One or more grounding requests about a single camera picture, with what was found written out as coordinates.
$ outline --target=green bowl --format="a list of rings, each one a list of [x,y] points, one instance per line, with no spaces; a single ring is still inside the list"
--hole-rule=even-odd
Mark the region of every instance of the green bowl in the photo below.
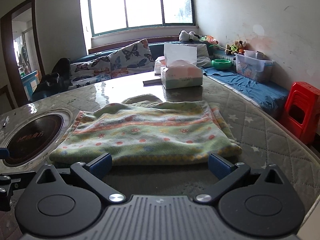
[[[231,61],[227,59],[215,59],[211,63],[214,68],[219,70],[228,69],[232,66]]]

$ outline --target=folded blanket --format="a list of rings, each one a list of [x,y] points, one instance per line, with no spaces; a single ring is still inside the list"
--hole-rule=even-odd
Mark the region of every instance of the folded blanket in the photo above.
[[[80,111],[50,160],[89,162],[108,152],[113,165],[180,165],[241,153],[217,104],[162,103],[153,95],[124,103]]]

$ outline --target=pillow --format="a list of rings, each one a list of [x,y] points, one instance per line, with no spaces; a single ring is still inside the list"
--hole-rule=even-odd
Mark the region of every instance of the pillow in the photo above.
[[[212,67],[212,63],[209,57],[206,44],[190,43],[190,44],[180,44],[180,45],[192,46],[197,48],[197,67],[203,67],[203,68]]]
[[[112,78],[153,71],[155,66],[147,39],[119,49],[109,57]]]
[[[110,59],[108,56],[98,57],[87,62],[70,65],[70,84],[68,90],[88,86],[111,79]]]

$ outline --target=window frame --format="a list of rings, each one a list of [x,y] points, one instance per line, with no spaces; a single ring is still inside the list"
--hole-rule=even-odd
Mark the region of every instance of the window frame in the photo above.
[[[149,27],[163,27],[163,26],[196,26],[196,18],[195,18],[195,8],[194,8],[194,0],[191,0],[191,12],[192,12],[192,23],[165,23],[164,21],[164,5],[163,0],[160,0],[161,3],[161,14],[162,14],[162,24],[155,24],[155,25],[143,25],[143,26],[136,26],[136,27],[128,27],[128,17],[127,17],[127,6],[124,0],[124,11],[125,11],[125,19],[126,19],[126,28],[111,30],[103,33],[94,33],[93,28],[93,20],[92,20],[92,9],[91,9],[91,0],[88,0],[89,5],[89,18],[90,18],[90,27],[92,32],[92,37],[101,36],[108,33],[116,33],[120,31],[126,30],[134,30],[134,29],[141,29],[141,28],[149,28]]]

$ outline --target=red plastic stool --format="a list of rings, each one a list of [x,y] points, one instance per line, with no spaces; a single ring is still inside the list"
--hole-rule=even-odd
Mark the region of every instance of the red plastic stool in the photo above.
[[[295,82],[279,122],[304,144],[313,142],[320,118],[320,90]]]

